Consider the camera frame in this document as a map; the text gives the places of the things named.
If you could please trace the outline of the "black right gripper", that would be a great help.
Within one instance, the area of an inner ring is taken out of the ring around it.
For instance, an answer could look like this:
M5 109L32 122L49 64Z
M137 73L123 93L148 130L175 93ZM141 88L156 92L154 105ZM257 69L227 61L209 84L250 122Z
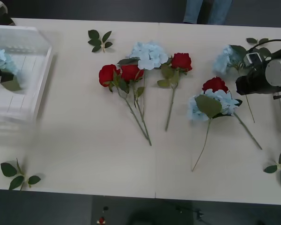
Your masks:
M243 75L236 80L237 93L240 95L248 95L257 93L257 70L251 70L247 75Z

